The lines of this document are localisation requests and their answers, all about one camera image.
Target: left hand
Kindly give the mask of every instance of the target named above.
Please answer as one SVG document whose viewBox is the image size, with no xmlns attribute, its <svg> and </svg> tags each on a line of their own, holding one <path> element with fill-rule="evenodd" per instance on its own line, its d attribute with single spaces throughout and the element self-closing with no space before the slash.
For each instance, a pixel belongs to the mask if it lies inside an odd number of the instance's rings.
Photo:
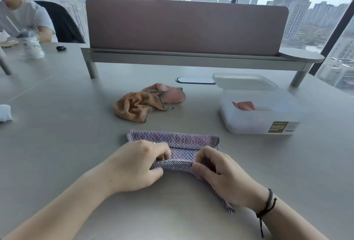
<svg viewBox="0 0 354 240">
<path fill-rule="evenodd" d="M 164 171 L 162 168 L 150 170 L 151 165 L 156 159 L 170 158 L 171 150 L 166 143 L 132 141 L 124 144 L 80 179 L 107 198 L 114 193 L 139 190 L 152 185 Z"/>
</svg>

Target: black bracelet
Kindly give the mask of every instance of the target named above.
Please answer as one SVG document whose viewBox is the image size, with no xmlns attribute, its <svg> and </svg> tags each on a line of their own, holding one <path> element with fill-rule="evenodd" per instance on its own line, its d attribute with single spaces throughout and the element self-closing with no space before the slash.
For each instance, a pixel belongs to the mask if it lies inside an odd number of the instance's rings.
<svg viewBox="0 0 354 240">
<path fill-rule="evenodd" d="M 272 202 L 272 198 L 273 198 L 273 192 L 271 189 L 268 189 L 269 190 L 269 197 L 268 197 L 268 200 L 267 200 L 267 204 L 265 205 L 265 208 L 260 211 L 258 214 L 256 214 L 257 218 L 259 218 L 259 225 L 261 227 L 261 236 L 262 238 L 264 238 L 264 235 L 263 235 L 263 229 L 262 229 L 262 218 L 269 212 L 271 211 L 274 207 L 275 207 L 275 202 L 277 201 L 276 198 L 274 198 L 274 201 L 273 201 L 273 205 L 271 208 L 270 207 L 270 203 Z"/>
</svg>

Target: person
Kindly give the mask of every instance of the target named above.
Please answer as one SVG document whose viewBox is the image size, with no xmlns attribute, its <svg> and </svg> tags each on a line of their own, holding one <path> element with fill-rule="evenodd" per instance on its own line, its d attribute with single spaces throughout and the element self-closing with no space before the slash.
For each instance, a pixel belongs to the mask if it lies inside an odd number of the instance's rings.
<svg viewBox="0 0 354 240">
<path fill-rule="evenodd" d="M 150 170 L 152 163 L 170 157 L 171 150 L 166 143 L 128 142 L 3 240 L 72 240 L 106 198 L 152 185 L 163 175 L 162 168 Z M 253 180 L 227 154 L 204 147 L 197 153 L 192 169 L 227 202 L 248 207 L 255 213 L 264 209 L 268 189 Z M 327 239 L 279 198 L 263 221 L 275 239 Z"/>
<path fill-rule="evenodd" d="M 11 37 L 16 37 L 19 31 L 34 30 L 39 42 L 58 42 L 46 9 L 34 1 L 1 0 L 0 32 L 3 30 Z"/>
</svg>

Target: hand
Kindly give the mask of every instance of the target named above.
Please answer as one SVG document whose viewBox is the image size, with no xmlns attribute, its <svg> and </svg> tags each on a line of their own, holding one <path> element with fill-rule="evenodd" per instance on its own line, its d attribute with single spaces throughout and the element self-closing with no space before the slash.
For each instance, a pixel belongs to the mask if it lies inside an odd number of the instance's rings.
<svg viewBox="0 0 354 240">
<path fill-rule="evenodd" d="M 228 203 L 261 211 L 268 189 L 252 179 L 230 156 L 209 146 L 196 155 L 192 169 Z"/>
<path fill-rule="evenodd" d="M 162 175 L 162 168 L 150 170 L 158 159 L 170 159 L 166 143 L 140 140 L 124 144 L 105 161 L 86 172 L 81 179 L 107 198 L 114 193 L 139 190 L 152 185 Z"/>
</svg>

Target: desk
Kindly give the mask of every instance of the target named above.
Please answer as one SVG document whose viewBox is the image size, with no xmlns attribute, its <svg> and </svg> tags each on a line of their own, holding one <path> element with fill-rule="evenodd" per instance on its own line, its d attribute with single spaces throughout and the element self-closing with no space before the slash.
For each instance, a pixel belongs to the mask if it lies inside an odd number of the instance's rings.
<svg viewBox="0 0 354 240">
<path fill-rule="evenodd" d="M 126 142 L 129 129 L 218 135 L 219 149 L 330 239 L 352 239 L 354 100 L 307 75 L 290 90 L 313 112 L 293 136 L 234 135 L 218 113 L 221 89 L 186 85 L 177 77 L 213 72 L 258 73 L 288 88 L 295 72 L 99 63 L 87 76 L 80 46 L 43 44 L 45 59 L 7 50 L 14 75 L 0 74 L 0 103 L 12 122 L 0 124 L 0 237 L 44 207 L 81 174 Z M 187 96 L 144 124 L 117 118 L 112 104 L 155 82 L 181 86 Z M 201 181 L 165 171 L 153 186 L 107 199 L 77 239 L 260 239 L 247 209 L 229 214 Z"/>
</svg>

